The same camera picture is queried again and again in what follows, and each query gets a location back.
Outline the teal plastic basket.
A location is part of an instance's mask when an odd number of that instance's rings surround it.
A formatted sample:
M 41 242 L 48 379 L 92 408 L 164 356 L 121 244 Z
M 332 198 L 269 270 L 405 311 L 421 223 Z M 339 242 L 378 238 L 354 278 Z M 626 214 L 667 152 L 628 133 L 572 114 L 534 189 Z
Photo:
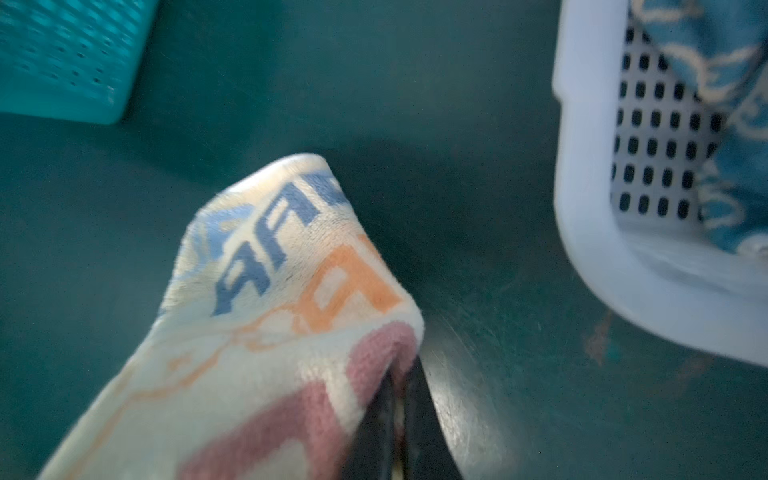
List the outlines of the teal plastic basket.
M 3 1 L 2 112 L 117 123 L 157 8 L 157 0 Z

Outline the cream RABBIT lettered towel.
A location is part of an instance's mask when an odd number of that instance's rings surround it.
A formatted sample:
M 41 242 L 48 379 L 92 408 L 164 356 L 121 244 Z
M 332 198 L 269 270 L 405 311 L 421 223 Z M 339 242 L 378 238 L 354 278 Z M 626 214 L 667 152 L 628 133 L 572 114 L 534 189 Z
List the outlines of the cream RABBIT lettered towel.
M 147 337 L 44 479 L 335 479 L 424 320 L 326 160 L 296 154 L 195 215 Z

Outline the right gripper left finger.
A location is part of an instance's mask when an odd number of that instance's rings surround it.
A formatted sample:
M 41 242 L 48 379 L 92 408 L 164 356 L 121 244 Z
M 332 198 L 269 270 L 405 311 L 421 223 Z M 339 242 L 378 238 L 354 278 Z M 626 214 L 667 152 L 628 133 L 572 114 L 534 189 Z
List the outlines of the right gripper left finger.
M 366 409 L 341 469 L 344 480 L 390 480 L 395 462 L 396 396 L 387 374 Z

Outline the blue bunny pattern towel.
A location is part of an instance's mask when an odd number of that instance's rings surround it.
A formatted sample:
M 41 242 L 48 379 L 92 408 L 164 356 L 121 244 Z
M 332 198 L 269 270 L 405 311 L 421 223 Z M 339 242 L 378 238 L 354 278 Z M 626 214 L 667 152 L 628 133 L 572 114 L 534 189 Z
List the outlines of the blue bunny pattern towel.
M 767 257 L 767 4 L 633 1 L 633 18 L 683 83 L 722 114 L 722 138 L 696 193 L 710 240 Z

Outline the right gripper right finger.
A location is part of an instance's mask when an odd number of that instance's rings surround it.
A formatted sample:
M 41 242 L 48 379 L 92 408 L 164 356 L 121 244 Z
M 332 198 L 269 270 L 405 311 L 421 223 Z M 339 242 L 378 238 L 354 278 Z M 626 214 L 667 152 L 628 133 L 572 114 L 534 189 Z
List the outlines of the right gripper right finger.
M 405 382 L 403 454 L 405 479 L 463 478 L 443 434 L 419 357 Z

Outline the white plastic basket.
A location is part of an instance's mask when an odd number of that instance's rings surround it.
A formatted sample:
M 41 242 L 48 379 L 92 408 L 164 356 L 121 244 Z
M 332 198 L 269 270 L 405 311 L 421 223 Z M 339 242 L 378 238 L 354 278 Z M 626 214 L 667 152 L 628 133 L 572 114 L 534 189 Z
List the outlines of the white plastic basket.
M 695 176 L 724 129 L 626 1 L 566 1 L 554 206 L 565 250 L 609 308 L 664 339 L 767 363 L 767 265 L 706 237 Z

